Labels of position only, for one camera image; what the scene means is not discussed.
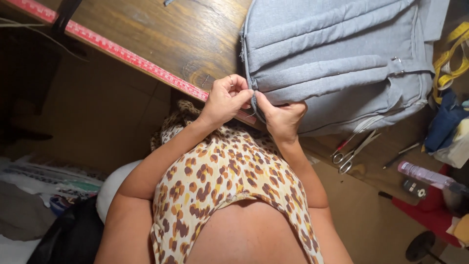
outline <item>red measuring tape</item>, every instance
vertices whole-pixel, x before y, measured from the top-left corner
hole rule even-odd
[[[34,0],[6,1],[49,23],[53,23],[57,16],[57,13],[55,11],[37,3]],[[202,101],[207,101],[208,93],[206,91],[195,87],[194,85],[184,81],[183,79],[175,76],[174,74],[169,73],[167,70],[158,67],[154,63],[149,62],[148,60],[138,56],[137,54],[129,51],[128,49],[125,49],[115,44],[114,42],[98,35],[97,33],[89,30],[88,28],[70,20],[65,30],[130,64],[135,65],[136,67],[139,67],[142,70],[153,74],[154,76],[165,81],[166,83]],[[239,111],[236,114],[236,117],[250,124],[254,124],[256,122],[255,117],[248,116],[248,114],[243,111]]]

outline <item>leopard print dress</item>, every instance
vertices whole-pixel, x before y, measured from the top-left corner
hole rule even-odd
[[[151,148],[168,142],[200,114],[178,102]],[[322,264],[303,186],[268,135],[230,121],[182,155],[158,183],[151,241],[157,263],[185,263],[194,241],[215,210],[260,199],[289,219],[312,264]]]

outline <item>scissors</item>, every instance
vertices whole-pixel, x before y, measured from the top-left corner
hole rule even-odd
[[[347,173],[347,171],[352,168],[352,159],[355,157],[355,155],[357,155],[366,145],[372,142],[375,138],[381,135],[381,133],[375,135],[376,131],[377,129],[373,130],[358,148],[352,149],[345,155],[342,153],[337,153],[336,155],[334,155],[334,157],[332,158],[332,162],[334,164],[339,164],[343,162],[348,156],[350,156],[350,158],[348,158],[348,160],[340,166],[339,174]]]

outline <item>woman's left hand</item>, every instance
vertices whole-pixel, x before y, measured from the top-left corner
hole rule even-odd
[[[237,74],[216,80],[198,119],[213,129],[219,128],[236,116],[239,109],[251,107],[253,93],[246,79]]]

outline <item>wooden tabletop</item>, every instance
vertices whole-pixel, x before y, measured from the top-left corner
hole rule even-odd
[[[61,0],[37,0],[57,10]],[[119,44],[168,72],[202,89],[232,73],[243,75],[239,31],[250,0],[175,0],[165,7],[163,0],[83,0],[72,20]],[[404,147],[423,139],[432,118],[426,107],[398,124],[381,129],[383,134],[353,159],[349,174],[408,203],[418,199],[402,189],[403,175],[397,163],[384,164]],[[259,121],[254,125],[263,128]],[[334,167],[330,155],[349,135],[301,138],[305,151]],[[343,148],[355,147],[366,133]],[[405,159],[432,171],[442,163],[419,149]]]

